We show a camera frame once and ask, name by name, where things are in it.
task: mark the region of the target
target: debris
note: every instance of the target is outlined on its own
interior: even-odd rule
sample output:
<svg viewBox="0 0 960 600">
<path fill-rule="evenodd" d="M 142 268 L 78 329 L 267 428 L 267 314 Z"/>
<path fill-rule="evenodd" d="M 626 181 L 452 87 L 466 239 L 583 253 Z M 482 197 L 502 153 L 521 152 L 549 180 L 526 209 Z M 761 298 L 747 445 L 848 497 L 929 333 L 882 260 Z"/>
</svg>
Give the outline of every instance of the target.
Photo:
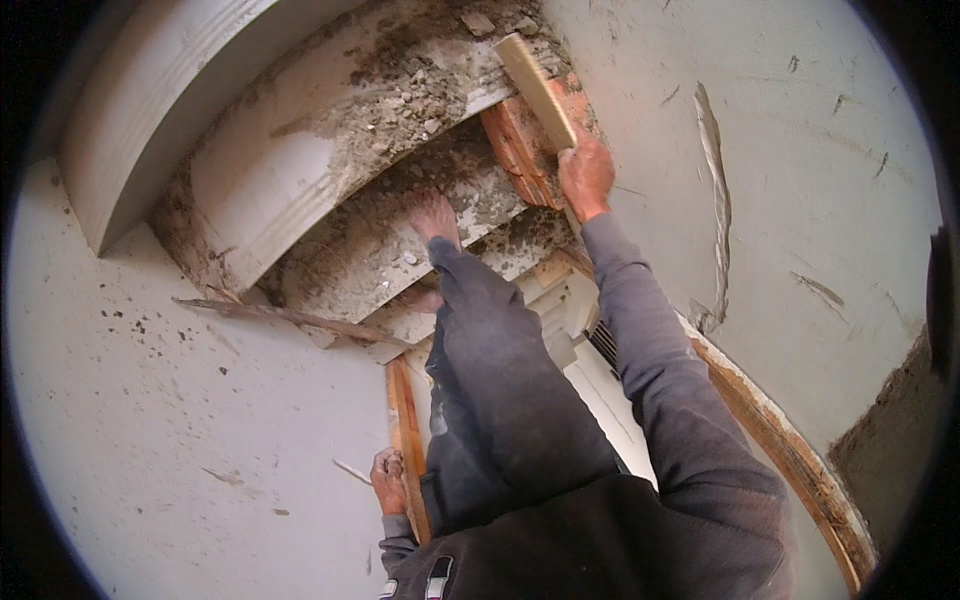
<svg viewBox="0 0 960 600">
<path fill-rule="evenodd" d="M 219 310 L 230 316 L 244 315 L 249 317 L 280 317 L 281 319 L 289 321 L 292 324 L 310 325 L 311 327 L 326 329 L 327 331 L 332 331 L 341 335 L 348 335 L 352 338 L 359 338 L 361 340 L 368 340 L 371 342 L 397 344 L 405 348 L 411 347 L 406 342 L 398 340 L 394 336 L 384 333 L 375 327 L 346 323 L 343 321 L 331 321 L 329 319 L 323 319 L 321 317 L 309 315 L 307 313 L 300 312 L 299 310 L 292 310 L 290 308 L 277 308 L 275 306 L 264 306 L 262 304 L 236 304 L 233 302 L 220 302 L 216 300 L 204 299 L 180 300 L 177 298 L 172 298 L 171 300 L 177 304 L 184 304 L 186 306 Z"/>
<path fill-rule="evenodd" d="M 540 29 L 540 27 L 537 25 L 537 21 L 533 20 L 529 16 L 524 16 L 522 19 L 520 19 L 514 28 L 525 36 L 532 36 Z"/>
<path fill-rule="evenodd" d="M 357 469 L 355 469 L 355 468 L 353 468 L 353 467 L 351 467 L 350 465 L 347 465 L 347 464 L 345 464 L 345 463 L 341 463 L 340 461 L 338 461 L 338 460 L 335 459 L 335 458 L 331 458 L 330 460 L 333 461 L 333 464 L 334 464 L 334 465 L 336 465 L 337 467 L 345 470 L 347 473 L 353 475 L 354 477 L 356 477 L 356 478 L 359 479 L 360 481 L 364 482 L 364 483 L 367 484 L 368 486 L 371 486 L 371 487 L 373 486 L 373 484 L 370 482 L 370 477 L 368 477 L 367 475 L 364 475 L 364 474 L 361 473 L 359 470 L 357 470 Z"/>
<path fill-rule="evenodd" d="M 460 20 L 463 21 L 467 29 L 477 37 L 488 36 L 496 30 L 487 16 L 480 12 L 465 14 L 460 17 Z"/>
</svg>

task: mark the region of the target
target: wooden stick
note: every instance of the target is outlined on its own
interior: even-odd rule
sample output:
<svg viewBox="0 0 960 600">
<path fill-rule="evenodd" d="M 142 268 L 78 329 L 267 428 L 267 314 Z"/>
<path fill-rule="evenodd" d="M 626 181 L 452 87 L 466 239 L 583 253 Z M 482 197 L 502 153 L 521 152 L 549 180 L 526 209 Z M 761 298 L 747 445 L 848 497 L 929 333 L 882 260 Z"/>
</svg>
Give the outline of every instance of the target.
<svg viewBox="0 0 960 600">
<path fill-rule="evenodd" d="M 559 152 L 576 146 L 577 135 L 570 127 L 564 108 L 547 86 L 543 67 L 530 54 L 520 34 L 510 34 L 493 47 L 503 59 L 510 79 L 514 80 L 516 87 L 546 129 L 555 146 L 554 150 Z"/>
<path fill-rule="evenodd" d="M 423 446 L 420 444 L 420 428 L 417 426 L 417 411 L 414 408 L 414 393 L 410 388 L 407 372 L 407 357 L 400 354 L 387 363 L 387 406 L 390 408 L 390 441 L 403 454 L 403 485 L 407 490 L 407 515 L 424 545 L 430 541 L 430 522 L 420 493 L 420 476 L 426 473 Z"/>
<path fill-rule="evenodd" d="M 385 333 L 374 327 L 346 323 L 343 321 L 331 321 L 315 315 L 310 315 L 299 310 L 289 308 L 277 308 L 275 306 L 264 306 L 262 304 L 237 304 L 236 302 L 221 302 L 218 300 L 204 300 L 197 298 L 195 300 L 181 300 L 172 298 L 177 304 L 185 306 L 194 306 L 196 308 L 208 308 L 210 310 L 219 310 L 231 317 L 238 315 L 248 317 L 280 317 L 284 321 L 289 321 L 297 325 L 310 325 L 319 327 L 327 331 L 333 331 L 341 335 L 348 335 L 352 338 L 368 340 L 370 342 L 383 342 L 384 344 L 394 344 L 403 348 L 412 348 L 403 340 L 398 340 L 394 336 Z"/>
</svg>

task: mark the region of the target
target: person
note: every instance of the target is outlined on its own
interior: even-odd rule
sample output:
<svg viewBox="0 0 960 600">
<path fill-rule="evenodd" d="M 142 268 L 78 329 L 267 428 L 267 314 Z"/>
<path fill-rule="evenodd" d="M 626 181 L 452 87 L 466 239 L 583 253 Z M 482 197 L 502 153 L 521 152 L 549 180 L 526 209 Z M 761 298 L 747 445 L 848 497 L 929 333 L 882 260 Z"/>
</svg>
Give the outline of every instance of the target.
<svg viewBox="0 0 960 600">
<path fill-rule="evenodd" d="M 788 598 L 789 503 L 752 455 L 707 366 L 607 203 L 610 153 L 583 129 L 560 183 L 583 225 L 617 372 L 660 492 L 621 473 L 547 354 L 518 288 L 461 252 L 453 210 L 419 190 L 411 224 L 439 274 L 426 473 L 434 538 L 418 547 L 402 458 L 376 455 L 381 598 Z"/>
</svg>

